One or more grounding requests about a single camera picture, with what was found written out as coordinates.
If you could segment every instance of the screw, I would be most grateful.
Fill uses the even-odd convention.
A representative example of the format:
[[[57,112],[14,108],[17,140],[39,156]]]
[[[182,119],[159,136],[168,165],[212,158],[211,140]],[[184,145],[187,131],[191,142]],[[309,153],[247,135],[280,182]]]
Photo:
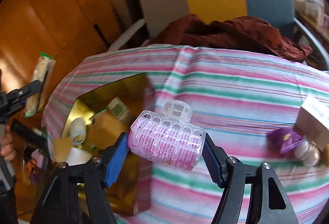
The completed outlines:
[[[263,163],[262,166],[265,169],[270,169],[271,168],[271,165],[269,163]]]
[[[58,165],[58,167],[59,167],[60,169],[62,169],[62,168],[66,168],[66,163],[65,163],[65,162],[62,162],[62,163],[60,163],[60,164]]]
[[[94,163],[99,163],[101,160],[102,160],[102,158],[100,156],[93,157],[93,162]]]
[[[235,164],[237,162],[237,159],[233,156],[230,156],[227,158],[227,161],[230,163],[230,164]]]

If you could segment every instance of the striped tablecloth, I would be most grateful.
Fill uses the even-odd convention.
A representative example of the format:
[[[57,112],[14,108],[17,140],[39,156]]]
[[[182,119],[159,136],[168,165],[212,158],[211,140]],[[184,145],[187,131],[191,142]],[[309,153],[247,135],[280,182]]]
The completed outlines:
[[[329,76],[316,69],[258,53],[154,45],[86,58],[52,93],[43,125],[58,138],[75,98],[104,84],[146,72],[156,89],[156,110],[168,100],[193,109],[191,122],[245,164],[267,161],[285,187],[299,223],[312,223],[329,197],[329,170],[305,167],[268,149],[266,132],[294,124],[312,94],[329,105]],[[203,160],[191,173],[153,165],[152,207],[119,223],[210,223],[222,190]],[[239,223],[246,220],[246,186]]]

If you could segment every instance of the gold box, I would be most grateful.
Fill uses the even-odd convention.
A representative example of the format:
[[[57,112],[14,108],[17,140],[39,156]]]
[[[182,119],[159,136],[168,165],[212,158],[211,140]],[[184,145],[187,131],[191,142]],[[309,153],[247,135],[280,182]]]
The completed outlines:
[[[61,138],[68,137],[70,135],[69,128],[72,121],[78,117],[82,117],[86,124],[91,124],[92,116],[97,114],[106,108],[106,106],[115,97],[118,97],[130,110],[135,118],[143,110],[152,110],[154,106],[154,89],[147,78],[145,73],[133,75],[128,78],[124,78],[107,85],[101,86],[88,93],[78,97],[67,117]],[[121,132],[129,132],[130,126],[123,123],[118,123],[113,117],[109,123],[111,125],[111,132],[100,134],[97,137],[97,143],[100,143],[102,137],[104,138],[103,148],[113,145]],[[91,145],[93,144],[93,138],[87,137],[82,144],[82,149],[97,155],[97,151],[91,151]],[[149,180],[151,177],[151,165],[142,160],[142,158],[129,152],[116,183],[106,189],[108,200],[111,204],[113,212],[120,215],[132,216],[133,214],[144,211],[149,208],[150,197],[145,195],[150,190],[145,189],[145,180],[147,183],[147,175],[149,174]],[[138,194],[140,191],[137,189],[139,186],[139,175],[143,175],[143,198],[139,201]],[[83,185],[80,186],[79,198],[86,199]]]

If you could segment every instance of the brown cloth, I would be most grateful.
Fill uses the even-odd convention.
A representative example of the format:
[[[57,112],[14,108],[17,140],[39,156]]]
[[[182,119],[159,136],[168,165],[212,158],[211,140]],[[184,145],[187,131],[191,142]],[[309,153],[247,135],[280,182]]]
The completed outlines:
[[[205,24],[198,16],[188,14],[170,23],[148,44],[205,46],[215,49],[238,49],[303,62],[312,48],[282,37],[277,28],[256,17],[213,21]]]

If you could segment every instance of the purple wrapper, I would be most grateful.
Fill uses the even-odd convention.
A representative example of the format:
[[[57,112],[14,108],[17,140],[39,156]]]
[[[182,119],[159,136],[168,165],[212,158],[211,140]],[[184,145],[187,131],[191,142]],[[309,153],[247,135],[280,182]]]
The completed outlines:
[[[286,153],[304,141],[292,128],[277,129],[268,132],[267,136],[275,147],[280,149],[280,153]]]

